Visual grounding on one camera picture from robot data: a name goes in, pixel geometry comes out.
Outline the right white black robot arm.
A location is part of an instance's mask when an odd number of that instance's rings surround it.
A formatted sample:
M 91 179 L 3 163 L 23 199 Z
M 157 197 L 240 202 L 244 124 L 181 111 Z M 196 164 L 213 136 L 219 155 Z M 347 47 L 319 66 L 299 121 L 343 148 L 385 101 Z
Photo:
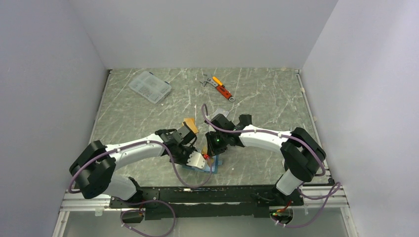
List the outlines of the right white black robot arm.
M 256 147 L 282 154 L 286 172 L 275 183 L 272 192 L 278 205 L 286 204 L 301 184 L 325 174 L 325 151 L 301 127 L 293 131 L 262 129 L 253 125 L 249 114 L 240 115 L 238 124 L 218 114 L 208 121 L 208 125 L 214 129 L 205 134 L 209 156 L 225 152 L 228 146 Z

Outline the single orange credit card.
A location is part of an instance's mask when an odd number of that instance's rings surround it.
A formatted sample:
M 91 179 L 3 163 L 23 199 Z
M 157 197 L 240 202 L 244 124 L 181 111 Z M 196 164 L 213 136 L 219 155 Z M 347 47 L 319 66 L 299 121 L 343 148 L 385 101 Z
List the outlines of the single orange credit card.
M 203 146 L 201 154 L 207 162 L 207 165 L 212 166 L 212 164 L 214 163 L 214 158 L 209 154 L 207 146 Z

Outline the silver grey card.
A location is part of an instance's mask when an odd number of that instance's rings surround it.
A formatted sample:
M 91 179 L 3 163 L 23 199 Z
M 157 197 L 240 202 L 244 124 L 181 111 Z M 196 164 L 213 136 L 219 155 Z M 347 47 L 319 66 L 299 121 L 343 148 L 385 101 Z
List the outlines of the silver grey card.
M 213 116 L 215 117 L 218 114 L 222 114 L 223 116 L 225 116 L 227 118 L 228 115 L 229 115 L 229 111 L 228 110 L 225 110 L 225 109 L 222 109 L 222 108 L 217 108 L 215 110 L 215 112 L 213 113 Z

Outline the orange credit cards stack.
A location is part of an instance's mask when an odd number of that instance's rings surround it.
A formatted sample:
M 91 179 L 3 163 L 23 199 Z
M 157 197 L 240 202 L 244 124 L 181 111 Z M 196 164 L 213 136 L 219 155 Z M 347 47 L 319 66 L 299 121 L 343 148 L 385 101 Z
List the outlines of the orange credit cards stack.
M 199 133 L 194 118 L 184 118 L 182 124 L 188 126 L 195 134 Z

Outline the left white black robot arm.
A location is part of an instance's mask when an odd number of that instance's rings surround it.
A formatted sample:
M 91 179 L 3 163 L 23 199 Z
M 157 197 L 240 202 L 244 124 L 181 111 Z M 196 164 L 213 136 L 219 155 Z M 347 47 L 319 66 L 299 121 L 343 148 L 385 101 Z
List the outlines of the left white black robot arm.
M 196 139 L 196 133 L 184 125 L 179 129 L 159 129 L 144 138 L 122 144 L 104 145 L 99 140 L 93 141 L 70 166 L 70 184 L 75 184 L 85 199 L 104 194 L 136 207 L 143 201 L 140 185 L 134 178 L 115 172 L 134 162 L 161 156 L 169 156 L 173 164 L 186 165 L 196 151 Z

